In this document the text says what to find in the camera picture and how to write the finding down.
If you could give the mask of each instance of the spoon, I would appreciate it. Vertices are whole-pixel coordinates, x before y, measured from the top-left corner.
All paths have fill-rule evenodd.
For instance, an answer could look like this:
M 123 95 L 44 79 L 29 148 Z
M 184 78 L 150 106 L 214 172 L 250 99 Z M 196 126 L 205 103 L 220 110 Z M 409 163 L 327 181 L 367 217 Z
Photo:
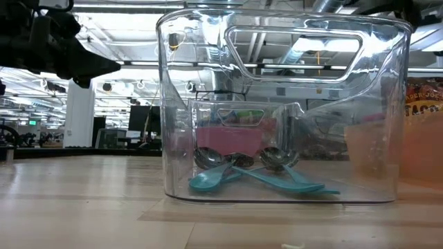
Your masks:
M 254 159 L 250 156 L 235 153 L 222 156 L 213 149 L 202 147 L 196 149 L 195 162 L 200 168 L 208 169 L 191 179 L 189 186 L 197 191 L 209 192 L 217 189 L 225 171 L 232 165 L 250 167 Z
M 258 179 L 259 181 L 268 183 L 274 187 L 290 192 L 310 192 L 325 187 L 323 184 L 314 184 L 314 183 L 292 184 L 275 177 L 264 176 L 256 172 L 251 172 L 249 170 L 242 169 L 241 168 L 242 166 L 244 167 L 252 165 L 251 161 L 253 163 L 253 158 L 243 154 L 236 153 L 236 154 L 231 154 L 227 157 L 223 157 L 222 155 L 218 154 L 216 151 L 210 148 L 204 148 L 204 149 L 200 148 L 200 149 L 201 151 L 204 151 L 204 153 L 195 154 L 196 161 L 207 162 L 208 165 L 205 165 L 204 167 L 211 169 L 198 174 L 189 182 L 189 186 L 197 191 L 215 190 L 222 181 L 224 172 L 230 167 L 241 174 L 252 176 L 253 178 Z M 200 158 L 202 155 L 210 155 L 211 158 L 210 160 L 208 158 Z
M 201 169 L 212 169 L 226 163 L 226 159 L 217 151 L 207 147 L 194 150 L 194 162 Z
M 266 169 L 273 170 L 275 172 L 281 172 L 285 170 L 290 177 L 296 183 L 313 184 L 307 180 L 304 176 L 293 170 L 292 167 L 298 163 L 298 153 L 290 151 L 284 153 L 283 150 L 275 147 L 267 147 L 260 152 L 260 160 Z M 315 194 L 340 194 L 338 190 L 319 189 L 314 192 Z

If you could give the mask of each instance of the black equipment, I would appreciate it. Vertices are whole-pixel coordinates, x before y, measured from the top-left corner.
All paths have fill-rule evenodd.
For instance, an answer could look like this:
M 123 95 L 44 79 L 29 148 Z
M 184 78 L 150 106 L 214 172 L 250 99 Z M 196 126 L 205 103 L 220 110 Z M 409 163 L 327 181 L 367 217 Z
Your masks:
M 150 118 L 148 120 L 146 131 L 149 135 L 151 132 L 155 132 L 157 135 L 160 135 L 160 107 L 152 107 L 152 109 L 150 109 L 150 106 L 131 106 L 128 131 L 143 132 L 148 115 L 150 115 Z
M 4 125 L 3 120 L 3 124 L 0 124 L 0 147 L 17 147 L 20 140 L 19 133 L 14 128 Z
M 92 126 L 92 146 L 96 145 L 98 131 L 106 128 L 106 117 L 94 117 Z
M 19 142 L 19 146 L 20 147 L 28 147 L 28 148 L 33 148 L 34 145 L 33 143 L 35 142 L 35 137 L 37 135 L 33 134 L 33 133 L 26 133 L 26 134 L 21 134 L 20 135 L 20 142 Z
M 39 0 L 0 0 L 0 66 L 55 73 L 89 88 L 91 79 L 120 70 L 120 64 L 91 53 L 75 38 L 80 24 L 66 8 Z M 43 15 L 41 10 L 48 10 Z M 0 83 L 0 94 L 4 93 Z

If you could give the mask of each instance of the exposed ductwork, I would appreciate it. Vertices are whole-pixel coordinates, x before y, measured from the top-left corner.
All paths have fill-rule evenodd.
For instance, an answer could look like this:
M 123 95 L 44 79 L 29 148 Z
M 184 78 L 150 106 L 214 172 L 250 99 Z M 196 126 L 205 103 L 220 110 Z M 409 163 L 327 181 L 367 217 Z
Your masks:
M 337 13 L 346 0 L 317 0 L 312 6 L 312 12 L 329 12 Z
M 337 13 L 345 4 L 346 0 L 317 0 L 315 1 L 312 12 L 330 12 Z M 280 60 L 281 64 L 296 64 L 302 57 L 304 51 L 297 48 L 289 49 L 288 53 Z

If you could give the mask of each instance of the pink object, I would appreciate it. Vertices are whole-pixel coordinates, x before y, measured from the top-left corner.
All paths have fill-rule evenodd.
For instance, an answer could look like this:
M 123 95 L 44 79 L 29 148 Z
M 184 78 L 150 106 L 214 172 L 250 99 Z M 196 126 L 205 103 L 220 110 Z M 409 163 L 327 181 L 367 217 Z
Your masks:
M 197 146 L 208 147 L 225 156 L 242 153 L 254 156 L 262 147 L 261 129 L 238 127 L 199 127 L 196 128 Z
M 365 122 L 379 121 L 379 120 L 384 120 L 384 119 L 385 119 L 384 113 L 376 113 L 376 114 L 372 114 L 372 115 L 368 115 L 368 116 L 363 117 L 363 121 L 365 121 Z

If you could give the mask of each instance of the desk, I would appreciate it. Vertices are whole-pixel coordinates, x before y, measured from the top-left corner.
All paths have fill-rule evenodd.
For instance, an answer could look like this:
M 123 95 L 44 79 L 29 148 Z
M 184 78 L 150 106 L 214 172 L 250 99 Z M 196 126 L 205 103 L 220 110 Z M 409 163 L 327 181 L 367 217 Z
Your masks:
M 407 183 L 384 205 L 202 205 L 165 198 L 158 157 L 0 166 L 2 249 L 442 249 L 442 213 L 442 190 Z

